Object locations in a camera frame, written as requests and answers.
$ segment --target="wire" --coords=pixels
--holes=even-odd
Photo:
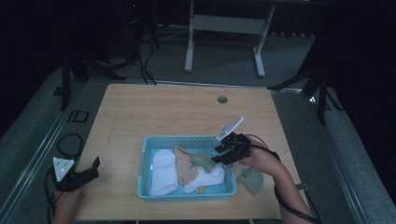
[[[127,71],[127,70],[131,69],[132,67],[134,67],[136,65],[136,63],[137,63],[137,60],[132,60],[132,62],[129,65],[127,65],[126,67],[124,67],[122,70],[121,70],[121,68],[117,68],[117,69],[114,69],[113,71],[116,74],[122,74],[125,71]]]
[[[212,10],[211,15],[215,15],[215,12],[216,12],[216,9],[217,9],[218,5],[219,5],[219,2],[214,2],[214,3],[212,3],[211,6],[209,7],[209,9],[208,9],[205,13],[203,13],[203,14],[204,14],[204,15],[209,15],[209,12]],[[186,28],[186,29],[184,29],[184,30],[182,30],[182,31],[180,31],[180,32],[177,32],[177,33],[175,33],[175,32],[157,32],[157,34],[172,34],[172,35],[169,35],[169,36],[167,36],[167,37],[164,37],[163,39],[158,40],[158,41],[161,42],[161,41],[170,39],[170,38],[175,37],[175,36],[178,36],[178,35],[187,34],[188,31],[189,31],[189,28]],[[142,38],[142,40],[146,40],[146,41],[152,42],[152,40],[147,39],[149,36],[150,36],[150,35],[145,35],[145,36]]]
[[[77,153],[77,154],[74,154],[74,155],[73,155],[73,154],[65,153],[65,152],[63,152],[63,151],[61,150],[61,143],[62,143],[62,141],[63,141],[65,138],[70,137],[70,136],[76,136],[76,137],[78,138],[78,140],[79,140],[78,153]],[[58,151],[59,151],[62,155],[66,156],[67,159],[71,159],[72,157],[74,157],[74,158],[75,158],[75,161],[78,159],[78,157],[81,156],[82,147],[83,147],[83,140],[82,140],[82,137],[81,137],[80,135],[76,134],[76,133],[69,133],[69,134],[67,134],[67,135],[64,135],[63,137],[61,137],[61,138],[58,140],[58,143],[56,144],[56,148],[58,149]]]
[[[47,170],[45,178],[44,178],[44,191],[46,193],[47,204],[48,204],[48,206],[47,206],[47,222],[49,224],[52,222],[50,216],[55,213],[55,203],[53,202],[52,197],[50,196],[50,190],[49,190],[49,185],[48,185],[49,176],[52,175],[51,167],[49,167],[49,169]]]
[[[142,43],[148,44],[150,46],[150,51],[149,51],[148,57],[144,64],[143,64],[142,57],[140,56],[140,54],[137,55],[137,58],[138,58],[138,61],[140,64],[140,72],[141,72],[142,78],[145,80],[146,84],[148,84],[148,85],[149,84],[157,85],[157,83],[154,80],[154,77],[152,76],[150,71],[147,69],[148,63],[149,63],[149,58],[151,57],[151,54],[154,51],[154,47],[147,40],[142,40]]]
[[[317,217],[318,220],[321,222],[321,218],[320,218],[320,216],[319,216],[319,214],[318,214],[318,210],[317,210],[317,208],[315,207],[314,202],[313,202],[312,199],[311,199],[311,196],[309,196],[307,190],[304,190],[304,193],[305,193],[306,199],[308,199],[309,203],[311,204],[312,209],[314,210],[314,213],[315,213],[316,217]]]
[[[257,139],[259,139],[261,142],[262,142],[262,144],[268,149],[268,146],[267,146],[267,144],[265,144],[265,142],[264,141],[262,141],[262,139],[260,139],[260,137],[258,137],[258,136],[256,136],[256,135],[254,135],[254,134],[250,134],[250,133],[248,133],[248,134],[245,134],[245,136],[251,136],[251,137],[255,137],[255,138],[257,138]]]
[[[298,211],[298,210],[296,210],[296,209],[294,209],[294,208],[288,206],[288,205],[285,203],[285,201],[283,201],[282,197],[281,197],[280,194],[279,194],[279,191],[277,191],[276,186],[274,186],[274,192],[275,192],[275,196],[276,196],[276,198],[277,198],[277,201],[278,201],[278,202],[280,203],[280,205],[282,205],[286,210],[288,210],[289,212],[293,213],[293,214],[296,215],[297,217],[303,218],[303,219],[305,219],[305,220],[307,220],[307,221],[309,221],[309,222],[321,224],[321,221],[320,221],[320,220],[318,220],[318,219],[316,219],[316,218],[314,218],[314,217],[311,217],[311,216],[309,216],[309,215],[307,215],[307,214],[304,214],[304,213],[302,213],[302,212],[300,212],[300,211]]]
[[[58,198],[55,200],[55,204],[59,201],[59,199],[62,197],[64,194],[64,191],[62,190],[61,194],[58,196]]]

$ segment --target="round hole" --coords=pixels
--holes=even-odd
[[[228,102],[228,99],[225,96],[219,96],[218,97],[218,102],[221,103],[221,104],[226,104]]]

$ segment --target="human arm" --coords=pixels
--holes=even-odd
[[[53,193],[54,199],[59,199],[55,204],[55,214],[52,224],[70,224],[73,221],[81,194],[81,188],[70,192],[55,191]]]
[[[262,146],[261,143],[252,139],[250,140],[253,145]],[[262,173],[272,176],[279,195],[289,207],[294,208],[308,216],[313,216],[302,196],[295,187],[294,181],[289,171],[276,157],[267,151],[253,147],[251,149],[250,157],[240,160],[239,163],[248,165]],[[311,223],[294,215],[282,205],[279,207],[283,223]]]

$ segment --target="wooden table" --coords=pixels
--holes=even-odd
[[[228,99],[218,102],[219,96]],[[271,93],[265,89],[111,84],[92,126],[78,169],[99,156],[99,178],[84,187],[78,220],[280,218],[274,182],[264,175],[253,196],[241,183],[224,201],[147,203],[136,194],[144,138],[149,135],[219,134],[220,126],[244,117],[234,130],[262,138],[276,151],[295,183],[300,178]],[[245,168],[236,165],[236,174]]]

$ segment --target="metal stand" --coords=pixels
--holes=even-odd
[[[318,99],[318,119],[323,125],[326,125],[324,120],[324,109],[326,105],[326,94],[328,94],[328,79],[330,74],[330,68],[333,67],[335,62],[335,53],[329,54],[327,60],[319,63],[317,66],[313,66],[310,70],[306,72],[298,72],[295,77],[286,80],[276,86],[268,87],[268,90],[281,91],[282,89],[288,87],[289,85],[308,78],[308,81],[303,87],[303,95],[312,97],[315,91],[319,89],[319,99]]]
[[[264,66],[262,64],[262,46],[268,29],[271,25],[275,7],[270,7],[266,20],[243,19],[219,16],[206,16],[194,14],[194,1],[190,4],[190,26],[189,45],[187,46],[186,63],[184,70],[192,70],[192,55],[194,53],[193,32],[194,30],[207,30],[217,32],[232,32],[249,35],[260,35],[262,38],[257,47],[253,48],[254,59],[257,67],[257,75],[265,77]]]
[[[109,69],[103,67],[101,64],[89,59],[82,53],[66,53],[62,60],[62,72],[63,72],[63,86],[62,86],[62,107],[61,110],[65,110],[70,102],[70,70],[76,77],[77,81],[87,81],[89,76],[86,70],[86,64],[96,69],[101,74],[117,80],[125,80],[126,77],[120,77]]]

